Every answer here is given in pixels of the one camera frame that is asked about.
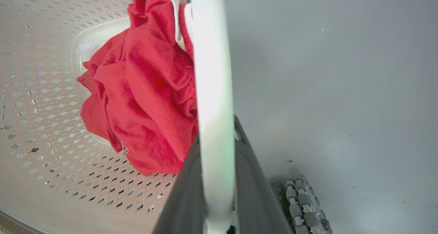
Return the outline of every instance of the red towel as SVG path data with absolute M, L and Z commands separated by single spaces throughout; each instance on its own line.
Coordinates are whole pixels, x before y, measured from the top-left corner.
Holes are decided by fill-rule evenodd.
M 92 95 L 81 116 L 141 174 L 177 173 L 197 134 L 193 61 L 175 39 L 171 0 L 134 0 L 128 12 L 131 27 L 83 63 L 77 81 Z

